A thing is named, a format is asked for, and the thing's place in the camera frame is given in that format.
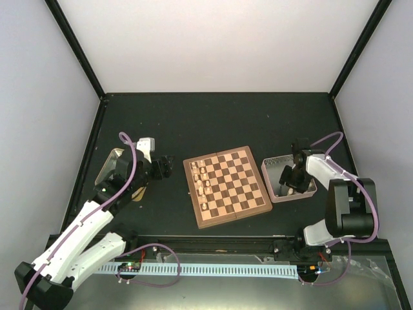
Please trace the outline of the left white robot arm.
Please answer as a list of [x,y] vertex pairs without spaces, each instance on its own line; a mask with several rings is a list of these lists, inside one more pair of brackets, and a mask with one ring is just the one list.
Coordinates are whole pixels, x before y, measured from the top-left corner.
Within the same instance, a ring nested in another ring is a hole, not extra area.
[[150,181],[172,173],[174,157],[151,157],[140,149],[117,149],[109,155],[94,187],[73,222],[32,263],[21,262],[14,274],[24,309],[32,302],[40,309],[64,309],[77,288],[102,265],[143,252],[137,233],[122,223],[113,226],[94,245],[91,241],[131,201],[141,198]]

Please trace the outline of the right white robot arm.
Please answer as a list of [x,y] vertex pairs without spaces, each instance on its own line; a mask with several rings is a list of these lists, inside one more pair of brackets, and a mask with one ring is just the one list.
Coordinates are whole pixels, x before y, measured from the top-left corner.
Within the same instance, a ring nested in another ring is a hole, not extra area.
[[297,258],[309,260],[321,246],[370,243],[376,239],[379,230],[376,187],[370,178],[349,173],[319,150],[295,150],[293,165],[285,166],[279,183],[303,194],[312,180],[327,190],[325,216],[303,229],[301,239],[293,244]]

